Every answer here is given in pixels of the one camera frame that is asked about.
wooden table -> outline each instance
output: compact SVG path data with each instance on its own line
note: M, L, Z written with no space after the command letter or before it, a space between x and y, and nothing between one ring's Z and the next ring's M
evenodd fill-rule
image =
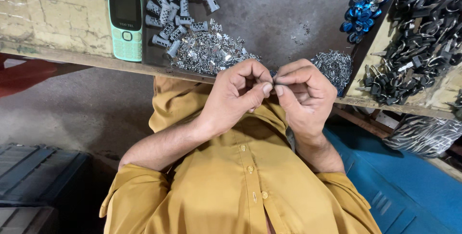
M107 0L0 0L0 52L155 76L213 83L213 79L118 60L112 54ZM389 42L383 25L371 52ZM364 64L379 63L368 56ZM462 68L451 72L431 89L409 98L406 105L379 106L369 95L356 91L364 69L354 79L346 97L337 103L380 108L403 113L453 119L446 101L462 88Z

man's right hand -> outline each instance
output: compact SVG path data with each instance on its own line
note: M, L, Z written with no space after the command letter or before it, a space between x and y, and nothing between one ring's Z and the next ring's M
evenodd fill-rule
M337 89L306 59L282 66L273 79L286 121L297 140L321 136Z

phone screen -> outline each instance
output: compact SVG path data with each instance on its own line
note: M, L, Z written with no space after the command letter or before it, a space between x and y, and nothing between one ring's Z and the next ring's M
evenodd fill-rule
M115 0L116 18L136 21L136 0Z

pile of metal parts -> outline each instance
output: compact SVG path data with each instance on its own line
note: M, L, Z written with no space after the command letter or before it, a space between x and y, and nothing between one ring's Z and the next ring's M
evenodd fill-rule
M319 53L311 62L337 88L337 95L343 95L343 89L350 82L352 59L350 55L330 50Z
M246 56L254 57L242 49L243 40L234 41L226 34L220 35L219 24L195 23L190 16L189 1L206 1L210 11L214 12L220 8L216 0L156 1L160 7L152 0L147 2L149 14L145 23L162 28L159 35L153 36L152 42L169 48L167 54L172 58L172 64L186 70L217 74L223 67L236 64ZM181 37L186 34L188 36L182 41Z
M371 67L374 77L366 66L365 87L358 88L386 105L403 105L462 60L462 0L396 0L395 7L392 29L400 36L385 51L372 53L383 56L383 63Z
M220 34L222 26L213 19L208 32L190 32L177 48L178 54L170 58L170 64L201 74L216 75L248 58L260 57L247 53L242 47L244 40L234 40L226 34Z
M345 22L341 25L341 30L350 33L348 41L359 43L364 34L374 24L382 11L379 7L389 0L352 0L352 6L345 13Z
M456 118L462 121L462 89L459 89L459 94L454 96L454 98L456 98L456 101L446 102L446 104L449 104L454 108Z

mobile phone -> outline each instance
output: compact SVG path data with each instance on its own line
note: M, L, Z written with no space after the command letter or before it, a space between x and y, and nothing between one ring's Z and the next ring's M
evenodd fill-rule
M141 62L143 0L108 0L112 46L116 58Z

